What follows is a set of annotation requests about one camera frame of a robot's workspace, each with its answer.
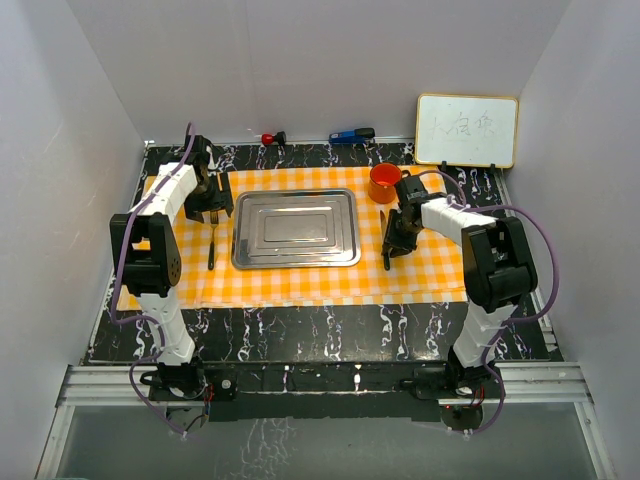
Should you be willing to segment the yellow checkered tablecloth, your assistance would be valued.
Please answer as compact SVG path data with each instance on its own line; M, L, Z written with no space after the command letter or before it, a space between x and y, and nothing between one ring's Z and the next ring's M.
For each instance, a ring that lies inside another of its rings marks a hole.
M144 219L169 218L185 308L459 302L465 299L460 248L425 230L417 249L385 262L388 209L367 193L366 167L233 171L231 214L217 226L185 215L187 173L162 167L147 180L131 238L151 250Z

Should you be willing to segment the orange translucent cup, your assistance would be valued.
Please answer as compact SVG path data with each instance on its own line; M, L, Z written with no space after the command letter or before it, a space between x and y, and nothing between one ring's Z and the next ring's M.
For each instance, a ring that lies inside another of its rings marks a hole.
M368 195L378 204L389 204L396 198L395 185L402 179L401 169L391 163L380 163L371 168Z

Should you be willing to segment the silver fork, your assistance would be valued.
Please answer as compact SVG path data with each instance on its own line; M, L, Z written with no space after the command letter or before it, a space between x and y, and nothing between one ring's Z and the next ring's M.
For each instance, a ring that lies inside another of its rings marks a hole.
M217 211L210 211L210 226L211 226L211 238L209 244L209 252L208 252L208 270L213 271L215 268L215 232L216 228L219 225L219 214Z

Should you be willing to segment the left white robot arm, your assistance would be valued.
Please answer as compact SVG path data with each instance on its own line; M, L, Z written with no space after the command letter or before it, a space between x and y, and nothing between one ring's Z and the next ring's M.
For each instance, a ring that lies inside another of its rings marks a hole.
M215 228L220 212L233 213L228 175L209 169L212 154L213 144L188 128L183 149L168 154L140 201L109 222L115 273L111 321L127 321L116 313L125 288L142 311L130 320L149 326L156 347L156 371L143 375L142 383L189 400L200 398L208 382L179 305L182 259L174 224L183 213Z

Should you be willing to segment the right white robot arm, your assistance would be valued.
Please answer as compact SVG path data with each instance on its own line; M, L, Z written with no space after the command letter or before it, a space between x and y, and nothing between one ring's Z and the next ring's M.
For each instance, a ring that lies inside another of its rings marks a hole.
M402 172L395 184L398 207L389 211L381 249L385 270L391 260L417 249L418 234L432 230L461 248L468 309L462 330L438 367L414 372L403 383L417 397L451 392L466 397L495 373L495 344L507 320L538 284L522 222L470 212L443 193L430 193L422 180Z

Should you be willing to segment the silver metal tray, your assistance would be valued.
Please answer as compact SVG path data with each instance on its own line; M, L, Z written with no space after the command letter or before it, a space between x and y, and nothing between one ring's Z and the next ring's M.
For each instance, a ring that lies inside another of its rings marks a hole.
M353 266L361 258L355 195L346 188L244 192L231 251L239 270Z

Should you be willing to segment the black handled table knife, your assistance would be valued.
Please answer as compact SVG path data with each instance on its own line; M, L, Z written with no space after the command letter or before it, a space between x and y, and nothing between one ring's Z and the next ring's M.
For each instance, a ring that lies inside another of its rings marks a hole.
M388 245L387 245L387 220L385 216L385 212L381 210L379 212L380 224L381 224L381 234L382 234L382 247L381 247L381 256L383 259L383 266L385 271L390 270L390 258L388 253Z

